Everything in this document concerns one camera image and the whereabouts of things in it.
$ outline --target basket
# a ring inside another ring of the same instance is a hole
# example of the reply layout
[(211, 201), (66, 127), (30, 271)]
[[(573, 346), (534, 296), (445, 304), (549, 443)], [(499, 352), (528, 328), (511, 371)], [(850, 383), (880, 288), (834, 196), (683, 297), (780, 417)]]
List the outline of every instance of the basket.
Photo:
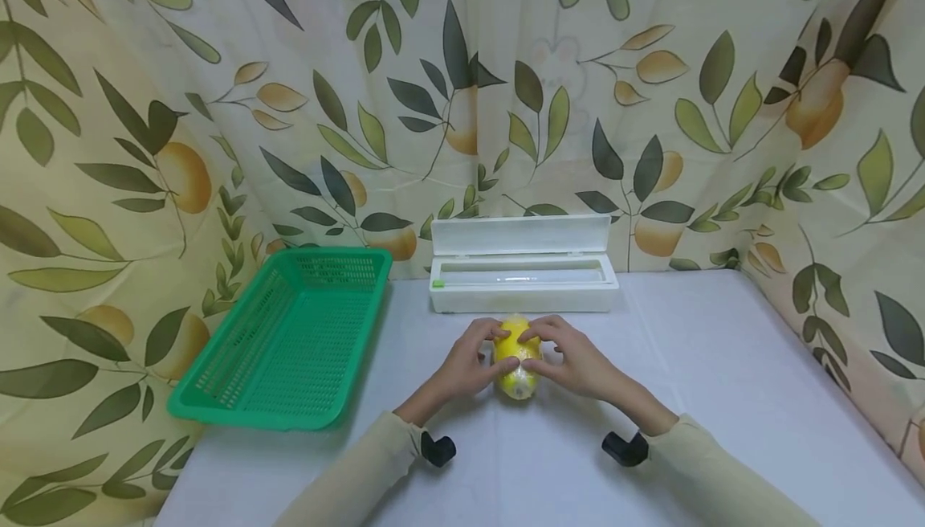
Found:
[(276, 252), (178, 383), (168, 411), (278, 431), (333, 424), (357, 382), (391, 264), (376, 248)]

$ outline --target white lid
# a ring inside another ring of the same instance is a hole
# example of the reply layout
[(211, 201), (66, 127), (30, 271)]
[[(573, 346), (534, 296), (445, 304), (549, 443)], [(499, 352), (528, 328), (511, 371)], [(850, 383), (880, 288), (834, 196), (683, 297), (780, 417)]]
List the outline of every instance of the white lid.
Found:
[(434, 220), (434, 255), (564, 254), (607, 251), (610, 216)]

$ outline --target fabric backdrop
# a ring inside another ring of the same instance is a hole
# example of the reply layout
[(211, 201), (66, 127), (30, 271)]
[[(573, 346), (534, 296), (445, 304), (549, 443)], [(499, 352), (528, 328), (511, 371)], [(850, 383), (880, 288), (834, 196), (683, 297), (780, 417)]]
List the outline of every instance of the fabric backdrop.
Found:
[(264, 258), (450, 217), (741, 268), (925, 482), (925, 0), (0, 1), (0, 525), (156, 514)]

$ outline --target sleeve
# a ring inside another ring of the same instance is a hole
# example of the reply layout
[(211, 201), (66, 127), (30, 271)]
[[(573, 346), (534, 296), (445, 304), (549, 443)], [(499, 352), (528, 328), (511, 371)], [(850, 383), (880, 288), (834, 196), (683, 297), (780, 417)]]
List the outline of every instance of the sleeve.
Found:
[(421, 452), (421, 433), (394, 413), (382, 413), (359, 441), (305, 487), (273, 526), (360, 525), (385, 492), (408, 474)]
[(666, 434), (646, 437), (650, 460), (672, 489), (695, 505), (706, 525), (819, 525), (759, 474), (726, 453), (687, 415)]

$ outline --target wrapped lemon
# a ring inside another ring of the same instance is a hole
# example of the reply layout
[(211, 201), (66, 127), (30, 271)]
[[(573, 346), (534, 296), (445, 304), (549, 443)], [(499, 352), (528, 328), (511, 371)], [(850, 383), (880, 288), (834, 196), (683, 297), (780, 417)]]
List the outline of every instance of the wrapped lemon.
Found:
[[(523, 344), (517, 342), (529, 326), (528, 320), (519, 314), (511, 314), (504, 319), (501, 329), (510, 332), (511, 336), (495, 339), (495, 362), (503, 361), (506, 357), (518, 357), (522, 362), (529, 358), (542, 361), (543, 353), (540, 350), (539, 338), (533, 338)], [(498, 386), (508, 397), (524, 400), (530, 398), (536, 390), (536, 375), (518, 366), (513, 373), (500, 377)]]

